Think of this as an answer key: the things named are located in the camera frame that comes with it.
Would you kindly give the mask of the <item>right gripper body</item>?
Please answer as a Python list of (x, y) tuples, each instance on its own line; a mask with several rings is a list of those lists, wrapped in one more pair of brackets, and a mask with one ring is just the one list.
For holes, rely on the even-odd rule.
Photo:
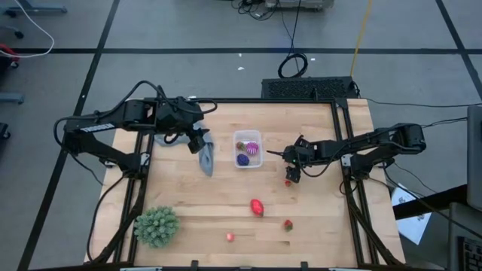
[(291, 164), (286, 168), (286, 179), (293, 183), (300, 181), (302, 169), (316, 164), (315, 145), (300, 135), (293, 145), (285, 148), (282, 158)]

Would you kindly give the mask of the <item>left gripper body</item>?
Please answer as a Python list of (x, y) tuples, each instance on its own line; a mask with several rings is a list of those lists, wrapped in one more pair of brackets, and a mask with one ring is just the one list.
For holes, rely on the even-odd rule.
[(157, 133), (163, 134), (166, 145), (171, 145), (180, 136), (186, 135), (190, 152), (196, 154), (206, 145), (203, 137), (197, 133), (200, 127), (194, 127), (203, 117), (204, 113), (198, 104), (178, 97), (174, 102), (166, 102), (158, 108)]

